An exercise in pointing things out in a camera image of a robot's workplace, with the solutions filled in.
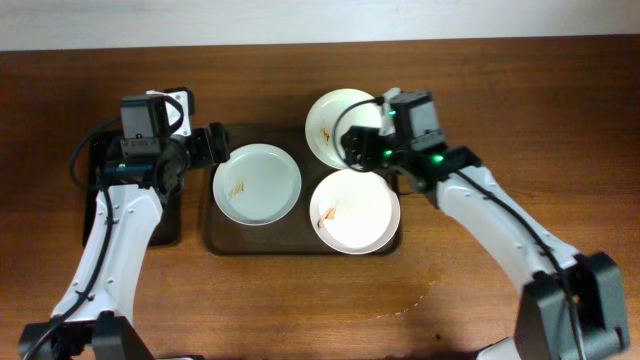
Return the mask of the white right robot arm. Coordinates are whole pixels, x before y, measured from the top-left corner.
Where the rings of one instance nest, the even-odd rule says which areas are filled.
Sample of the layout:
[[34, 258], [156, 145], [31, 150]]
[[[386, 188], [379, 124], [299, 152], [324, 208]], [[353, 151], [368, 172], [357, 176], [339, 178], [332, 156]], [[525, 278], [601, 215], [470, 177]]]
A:
[[348, 166], [407, 176], [415, 192], [457, 221], [520, 293], [513, 336], [480, 359], [607, 359], [631, 343], [620, 269], [586, 256], [536, 222], [466, 147], [426, 147], [353, 126], [333, 145]]

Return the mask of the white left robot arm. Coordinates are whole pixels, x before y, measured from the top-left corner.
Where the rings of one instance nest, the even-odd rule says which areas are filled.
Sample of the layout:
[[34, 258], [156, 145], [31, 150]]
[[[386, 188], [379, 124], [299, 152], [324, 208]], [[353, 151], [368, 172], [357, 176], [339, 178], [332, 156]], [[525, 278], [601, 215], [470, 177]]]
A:
[[49, 321], [25, 326], [20, 356], [71, 359], [91, 348], [98, 359], [151, 358], [133, 326], [149, 241], [186, 172], [229, 157], [229, 135], [220, 123], [190, 135], [114, 139], [90, 186], [94, 220], [72, 283]]

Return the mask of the white plate with sauce stain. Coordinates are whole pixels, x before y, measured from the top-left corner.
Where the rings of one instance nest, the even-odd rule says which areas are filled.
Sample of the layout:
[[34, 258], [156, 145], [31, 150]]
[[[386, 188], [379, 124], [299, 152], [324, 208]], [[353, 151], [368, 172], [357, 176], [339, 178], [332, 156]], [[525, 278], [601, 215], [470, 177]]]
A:
[[283, 218], [297, 203], [301, 189], [301, 172], [291, 155], [261, 143], [234, 150], [212, 180], [212, 194], [221, 212], [248, 226]]

